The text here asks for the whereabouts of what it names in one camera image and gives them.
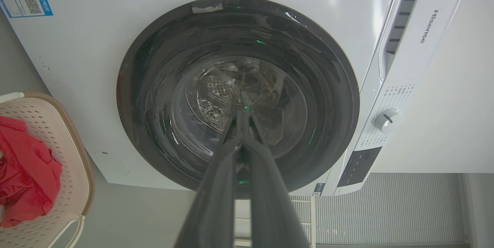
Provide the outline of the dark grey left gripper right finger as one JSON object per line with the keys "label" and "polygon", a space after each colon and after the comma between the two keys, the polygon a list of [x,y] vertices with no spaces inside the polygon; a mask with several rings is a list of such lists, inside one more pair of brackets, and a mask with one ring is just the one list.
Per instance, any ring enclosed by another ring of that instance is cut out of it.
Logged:
{"label": "dark grey left gripper right finger", "polygon": [[249,180],[252,247],[308,248],[309,241],[253,113],[242,110],[242,162]]}

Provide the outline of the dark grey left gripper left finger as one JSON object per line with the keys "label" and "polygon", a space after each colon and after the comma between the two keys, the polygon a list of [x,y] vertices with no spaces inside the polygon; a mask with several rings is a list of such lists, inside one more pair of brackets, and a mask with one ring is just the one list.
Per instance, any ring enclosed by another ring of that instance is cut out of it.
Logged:
{"label": "dark grey left gripper left finger", "polygon": [[242,111],[230,116],[175,242],[176,248],[232,248]]}

